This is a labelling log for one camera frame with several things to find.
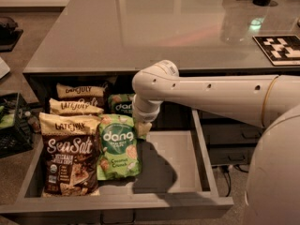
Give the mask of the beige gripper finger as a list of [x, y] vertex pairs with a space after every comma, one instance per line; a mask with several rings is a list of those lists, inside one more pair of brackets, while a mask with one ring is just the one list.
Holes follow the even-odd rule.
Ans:
[[137, 137], [140, 139], [144, 139], [148, 132], [152, 127], [151, 123], [144, 123], [144, 122], [136, 122], [135, 123], [135, 130], [137, 133]]

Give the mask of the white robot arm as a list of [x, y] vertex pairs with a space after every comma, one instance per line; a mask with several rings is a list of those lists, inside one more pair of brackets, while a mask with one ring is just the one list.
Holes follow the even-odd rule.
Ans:
[[181, 77], [168, 60], [133, 77], [134, 117], [154, 121], [170, 101], [263, 128], [245, 191], [243, 225], [300, 225], [300, 77]]

